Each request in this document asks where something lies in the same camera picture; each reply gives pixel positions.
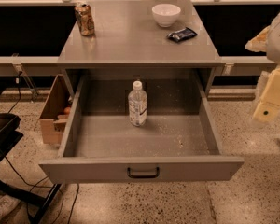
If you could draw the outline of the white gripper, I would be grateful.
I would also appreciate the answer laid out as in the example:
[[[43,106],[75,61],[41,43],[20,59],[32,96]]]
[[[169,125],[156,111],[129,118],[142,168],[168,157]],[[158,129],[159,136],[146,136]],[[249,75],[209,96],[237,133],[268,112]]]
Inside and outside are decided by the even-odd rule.
[[[265,52],[269,26],[245,44],[252,52]],[[280,112],[280,65],[271,73],[262,71],[255,92],[252,108],[252,120],[258,123],[273,121]]]

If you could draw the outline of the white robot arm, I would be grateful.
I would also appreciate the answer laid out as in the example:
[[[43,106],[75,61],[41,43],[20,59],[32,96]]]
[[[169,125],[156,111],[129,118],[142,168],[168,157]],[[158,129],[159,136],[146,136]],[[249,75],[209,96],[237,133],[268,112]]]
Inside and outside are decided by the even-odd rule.
[[[277,64],[271,73],[261,73],[253,107],[252,120],[268,123],[280,112],[280,12],[269,26],[245,44],[245,49],[263,51]]]

